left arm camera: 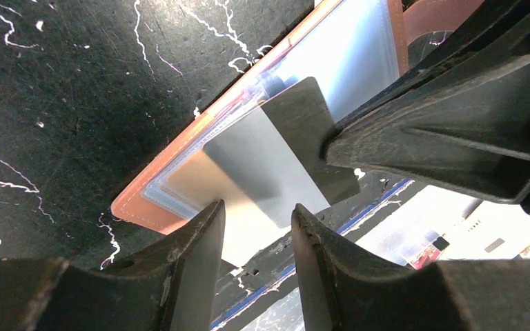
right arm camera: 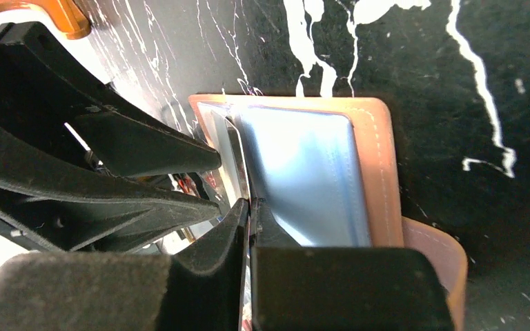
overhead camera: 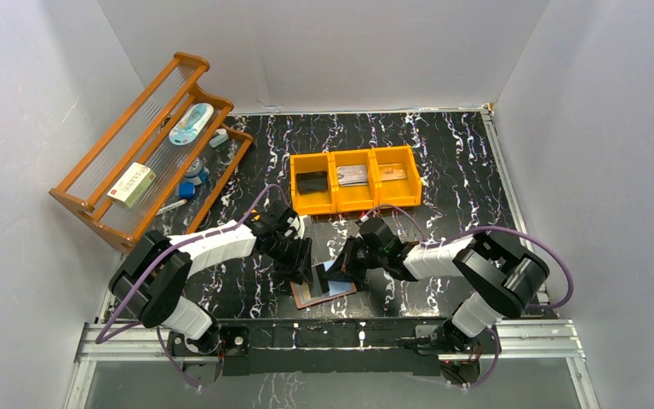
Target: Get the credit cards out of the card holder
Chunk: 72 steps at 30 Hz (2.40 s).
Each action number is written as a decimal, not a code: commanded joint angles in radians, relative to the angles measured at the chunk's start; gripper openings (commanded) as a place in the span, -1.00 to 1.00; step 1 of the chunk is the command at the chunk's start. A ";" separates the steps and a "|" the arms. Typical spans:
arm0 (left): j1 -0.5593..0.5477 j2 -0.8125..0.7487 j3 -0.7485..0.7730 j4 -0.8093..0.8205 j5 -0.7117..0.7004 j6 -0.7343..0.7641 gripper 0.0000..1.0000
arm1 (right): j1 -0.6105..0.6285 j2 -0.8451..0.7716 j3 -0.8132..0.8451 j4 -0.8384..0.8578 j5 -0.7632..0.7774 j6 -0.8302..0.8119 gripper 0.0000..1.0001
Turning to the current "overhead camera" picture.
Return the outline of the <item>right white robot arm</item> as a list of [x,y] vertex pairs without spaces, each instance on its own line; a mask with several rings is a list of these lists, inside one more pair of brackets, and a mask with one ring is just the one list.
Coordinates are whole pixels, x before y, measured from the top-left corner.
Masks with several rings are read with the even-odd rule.
[[434,345],[466,353],[483,330],[503,318],[518,319],[549,276],[548,265],[512,240],[513,234],[506,228],[475,228],[449,243],[425,245],[401,240],[381,218],[370,217],[319,278],[358,282],[378,268],[411,282],[464,277],[473,294],[430,337]]

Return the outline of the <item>pink leather card holder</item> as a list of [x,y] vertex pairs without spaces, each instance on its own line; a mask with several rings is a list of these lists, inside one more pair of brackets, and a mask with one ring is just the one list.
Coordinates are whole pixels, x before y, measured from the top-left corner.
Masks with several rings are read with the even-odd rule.
[[292,296],[297,309],[310,308],[320,303],[329,302],[357,292],[354,282],[345,279],[323,279],[326,271],[332,267],[334,260],[313,265],[313,281],[302,284],[290,283]]

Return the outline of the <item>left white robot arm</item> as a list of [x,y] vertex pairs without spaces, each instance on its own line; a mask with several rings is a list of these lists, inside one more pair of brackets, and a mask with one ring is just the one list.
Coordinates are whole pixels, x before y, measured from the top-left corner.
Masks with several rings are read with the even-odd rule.
[[206,309],[183,296],[186,282],[206,268],[234,259],[267,256],[281,280],[311,281],[310,216],[282,201],[238,221],[186,235],[147,232],[112,276],[109,290],[146,328],[180,333],[199,354],[220,344],[220,325]]

